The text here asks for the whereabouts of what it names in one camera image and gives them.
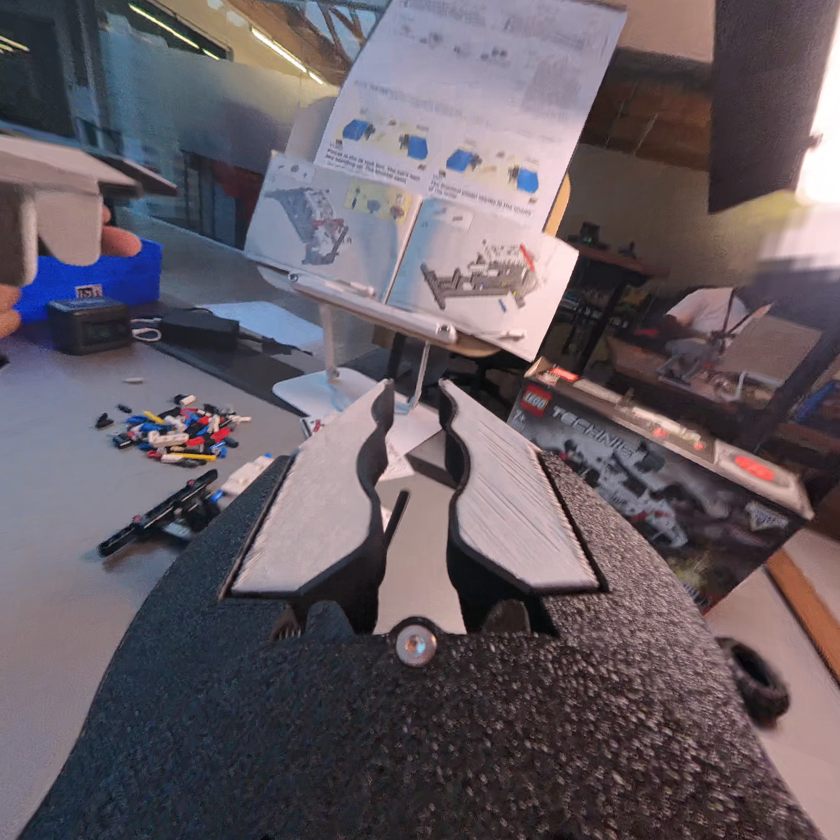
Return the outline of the white paper sheet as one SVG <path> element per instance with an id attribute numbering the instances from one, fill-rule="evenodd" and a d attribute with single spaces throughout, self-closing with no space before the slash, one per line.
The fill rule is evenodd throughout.
<path id="1" fill-rule="evenodd" d="M 240 328 L 303 352 L 322 357 L 322 328 L 267 301 L 205 303 L 199 308 L 219 318 L 235 320 Z"/>

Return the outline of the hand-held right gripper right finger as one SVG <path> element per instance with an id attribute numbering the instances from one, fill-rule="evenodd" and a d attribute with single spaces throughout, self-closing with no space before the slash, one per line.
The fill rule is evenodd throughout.
<path id="1" fill-rule="evenodd" d="M 450 547 L 524 594 L 598 591 L 539 448 L 450 380 L 438 382 L 438 419 L 455 485 Z"/>

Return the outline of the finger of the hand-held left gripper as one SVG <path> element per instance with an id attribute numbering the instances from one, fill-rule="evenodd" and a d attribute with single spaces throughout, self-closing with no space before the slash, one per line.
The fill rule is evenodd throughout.
<path id="1" fill-rule="evenodd" d="M 157 171 L 116 155 L 100 155 L 98 160 L 133 179 L 144 193 L 158 196 L 177 196 L 177 185 Z"/>
<path id="2" fill-rule="evenodd" d="M 2 285 L 32 283 L 41 246 L 64 264 L 97 262 L 107 193 L 135 198 L 141 184 L 80 150 L 2 136 Z"/>

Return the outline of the black power adapter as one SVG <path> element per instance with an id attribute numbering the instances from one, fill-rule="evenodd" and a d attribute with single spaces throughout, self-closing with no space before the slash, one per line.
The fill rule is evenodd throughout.
<path id="1" fill-rule="evenodd" d="M 176 309 L 157 325 L 161 341 L 193 350 L 233 352 L 239 339 L 238 321 L 205 309 Z"/>

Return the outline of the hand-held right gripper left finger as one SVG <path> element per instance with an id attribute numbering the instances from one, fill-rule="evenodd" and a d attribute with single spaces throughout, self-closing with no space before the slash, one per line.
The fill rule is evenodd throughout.
<path id="1" fill-rule="evenodd" d="M 234 565 L 232 596 L 378 592 L 387 549 L 376 485 L 394 397 L 381 381 L 299 447 Z"/>

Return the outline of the toy truck chassis model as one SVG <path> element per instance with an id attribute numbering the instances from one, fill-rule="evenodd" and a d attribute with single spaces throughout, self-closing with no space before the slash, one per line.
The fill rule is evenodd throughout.
<path id="1" fill-rule="evenodd" d="M 248 489 L 278 458 L 265 454 L 236 469 L 219 487 L 216 469 L 190 478 L 183 487 L 99 543 L 98 556 L 107 560 L 135 544 L 170 536 L 190 542 L 222 512 L 220 501 Z"/>

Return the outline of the pile of small toy bricks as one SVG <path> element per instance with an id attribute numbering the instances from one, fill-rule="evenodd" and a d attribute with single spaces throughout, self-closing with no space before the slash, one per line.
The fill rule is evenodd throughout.
<path id="1" fill-rule="evenodd" d="M 135 450 L 149 461 L 168 466 L 197 468 L 226 459 L 239 446 L 237 433 L 252 423 L 250 415 L 231 406 L 198 402 L 193 394 L 176 394 L 169 407 L 157 413 L 135 413 L 120 403 L 121 423 L 107 413 L 94 427 L 108 433 L 110 445 L 118 451 Z"/>

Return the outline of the wooden table black legs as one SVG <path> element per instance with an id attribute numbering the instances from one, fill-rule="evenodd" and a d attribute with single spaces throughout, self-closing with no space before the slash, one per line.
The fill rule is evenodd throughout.
<path id="1" fill-rule="evenodd" d="M 602 313 L 595 320 L 583 349 L 578 351 L 571 366 L 573 374 L 582 375 L 610 326 L 626 290 L 630 287 L 640 288 L 651 279 L 666 278 L 670 268 L 589 245 L 573 244 L 573 248 L 579 253 L 575 270 L 581 279 L 605 279 L 610 288 Z"/>

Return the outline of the wood-edged grey desk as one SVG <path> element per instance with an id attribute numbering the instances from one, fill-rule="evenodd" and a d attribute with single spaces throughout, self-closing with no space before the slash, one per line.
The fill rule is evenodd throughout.
<path id="1" fill-rule="evenodd" d="M 765 565 L 773 586 L 839 682 L 839 542 L 799 531 Z"/>

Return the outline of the printed instruction sheet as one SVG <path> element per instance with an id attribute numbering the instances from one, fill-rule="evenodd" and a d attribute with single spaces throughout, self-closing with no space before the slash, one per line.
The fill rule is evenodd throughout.
<path id="1" fill-rule="evenodd" d="M 391 2 L 316 165 L 543 229 L 626 19 L 599 2 Z"/>

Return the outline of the ceiling strip light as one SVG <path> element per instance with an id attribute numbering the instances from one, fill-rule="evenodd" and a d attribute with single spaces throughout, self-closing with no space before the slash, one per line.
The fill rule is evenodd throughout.
<path id="1" fill-rule="evenodd" d="M 276 56 L 285 60 L 288 64 L 297 69 L 304 77 L 308 77 L 322 87 L 327 85 L 327 82 L 320 78 L 320 76 L 313 70 L 306 67 L 294 54 L 284 48 L 280 43 L 273 38 L 257 29 L 255 26 L 249 26 L 250 34 L 260 42 L 261 45 L 270 49 Z"/>
<path id="2" fill-rule="evenodd" d="M 132 25 L 138 25 L 141 31 L 148 34 L 160 35 L 168 46 L 215 60 L 229 60 L 229 49 L 226 45 L 161 3 L 129 1 L 127 6 Z"/>

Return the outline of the person's left hand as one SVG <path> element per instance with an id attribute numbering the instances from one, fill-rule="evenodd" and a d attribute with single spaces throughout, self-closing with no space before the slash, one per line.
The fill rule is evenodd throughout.
<path id="1" fill-rule="evenodd" d="M 142 249 L 140 239 L 127 230 L 111 224 L 110 210 L 101 210 L 101 254 L 103 256 L 133 257 Z M 15 309 L 20 298 L 20 289 L 1 284 L 1 339 L 13 334 L 21 324 L 19 312 Z"/>

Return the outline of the toy truck set box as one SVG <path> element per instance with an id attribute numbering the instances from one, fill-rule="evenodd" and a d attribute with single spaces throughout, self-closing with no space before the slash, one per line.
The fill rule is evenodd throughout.
<path id="1" fill-rule="evenodd" d="M 628 521 L 704 613 L 814 518 L 795 473 L 545 358 L 508 422 Z"/>

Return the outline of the sticker sheet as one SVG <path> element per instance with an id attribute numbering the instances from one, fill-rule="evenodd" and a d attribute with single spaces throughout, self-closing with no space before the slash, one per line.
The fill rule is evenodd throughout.
<path id="1" fill-rule="evenodd" d="M 302 431 L 306 438 L 321 431 L 339 415 L 332 412 L 324 416 L 308 415 L 301 419 Z M 408 455 L 418 446 L 426 443 L 436 433 L 422 423 L 416 425 L 405 417 L 398 417 L 396 426 L 386 436 L 387 467 L 381 480 L 398 480 L 412 476 L 414 467 L 408 461 Z"/>

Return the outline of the red blue drawer cabinet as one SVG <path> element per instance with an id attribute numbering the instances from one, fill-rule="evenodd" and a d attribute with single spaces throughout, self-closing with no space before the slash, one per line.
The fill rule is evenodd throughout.
<path id="1" fill-rule="evenodd" d="M 173 223 L 244 249 L 264 175 L 188 150 L 181 151 L 181 166 Z"/>

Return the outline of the blue storage bin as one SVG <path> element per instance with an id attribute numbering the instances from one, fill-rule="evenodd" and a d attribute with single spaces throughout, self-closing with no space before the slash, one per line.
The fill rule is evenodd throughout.
<path id="1" fill-rule="evenodd" d="M 157 301 L 163 248 L 143 239 L 133 257 L 102 256 L 90 266 L 72 266 L 49 256 L 38 258 L 35 280 L 24 287 L 15 309 L 23 323 L 46 320 L 52 301 L 101 298 L 139 306 Z"/>

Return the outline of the black toy tyre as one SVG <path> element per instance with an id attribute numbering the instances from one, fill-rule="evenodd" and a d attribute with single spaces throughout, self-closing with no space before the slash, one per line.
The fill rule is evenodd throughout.
<path id="1" fill-rule="evenodd" d="M 773 728 L 791 707 L 782 676 L 756 650 L 732 637 L 717 637 L 731 675 L 751 719 Z"/>

